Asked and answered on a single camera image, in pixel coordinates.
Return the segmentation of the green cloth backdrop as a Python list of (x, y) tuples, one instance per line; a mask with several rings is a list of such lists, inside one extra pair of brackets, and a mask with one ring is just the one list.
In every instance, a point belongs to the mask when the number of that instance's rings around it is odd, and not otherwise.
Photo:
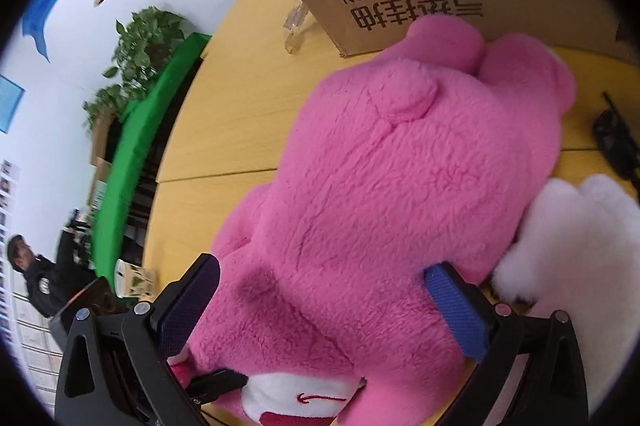
[(190, 34), (158, 76), (151, 93), (144, 100), (136, 100), (126, 110), (102, 203), (92, 226), (94, 268), (96, 274), (105, 277), (109, 283), (114, 282), (115, 264), (122, 250), (128, 212), (145, 160), (180, 86), (200, 68), (201, 54), (209, 40), (208, 34)]

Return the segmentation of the green potted plant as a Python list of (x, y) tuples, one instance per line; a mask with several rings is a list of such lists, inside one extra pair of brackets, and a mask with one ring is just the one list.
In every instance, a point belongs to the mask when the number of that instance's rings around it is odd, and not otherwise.
[(116, 22), (118, 40), (111, 66), (102, 74), (113, 83), (96, 91), (92, 100), (82, 103), (85, 127), (89, 131), (94, 130), (104, 114), (119, 117), (131, 102), (144, 100), (151, 93), (160, 72), (186, 40), (185, 23), (183, 16), (156, 6), (133, 12), (127, 25)]

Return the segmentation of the paper cup with print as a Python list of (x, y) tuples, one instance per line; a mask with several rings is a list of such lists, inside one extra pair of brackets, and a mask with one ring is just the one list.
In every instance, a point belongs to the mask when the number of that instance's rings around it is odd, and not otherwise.
[(117, 297), (151, 300), (155, 296), (155, 285), (156, 275), (153, 270), (122, 259), (116, 261), (114, 290)]

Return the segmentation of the person in black jacket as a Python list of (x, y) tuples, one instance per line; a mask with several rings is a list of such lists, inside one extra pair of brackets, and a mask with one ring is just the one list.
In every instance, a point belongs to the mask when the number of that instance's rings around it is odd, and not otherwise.
[(98, 278), (81, 244), (88, 230), (87, 215), (75, 209), (62, 228), (55, 261), (36, 255), (21, 234), (6, 245), (12, 269), (24, 277), (28, 301), (47, 319)]

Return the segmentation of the white plush toy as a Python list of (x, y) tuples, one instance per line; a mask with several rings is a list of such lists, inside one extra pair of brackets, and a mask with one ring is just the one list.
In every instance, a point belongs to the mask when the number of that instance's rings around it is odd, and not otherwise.
[(505, 302), (529, 303), (531, 316), (568, 313), (595, 411), (639, 340), (638, 203), (607, 175), (549, 180), (491, 285)]

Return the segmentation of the clear plastic stand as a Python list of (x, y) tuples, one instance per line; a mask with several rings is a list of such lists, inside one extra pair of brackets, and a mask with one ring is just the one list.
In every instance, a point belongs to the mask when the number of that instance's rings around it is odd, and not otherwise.
[(309, 14), (309, 8), (302, 0), (296, 0), (292, 10), (283, 23), (284, 49), (286, 53), (295, 54), (303, 39), (303, 26)]

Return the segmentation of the pink plush bear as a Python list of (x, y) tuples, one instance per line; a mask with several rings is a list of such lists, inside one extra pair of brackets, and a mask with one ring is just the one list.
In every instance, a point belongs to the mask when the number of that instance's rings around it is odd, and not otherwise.
[(575, 96), (544, 43), (443, 15), (330, 74), (218, 231), (219, 286), (171, 371), (244, 375), (218, 403), (259, 425), (423, 423), (465, 365), (425, 270), (495, 269)]

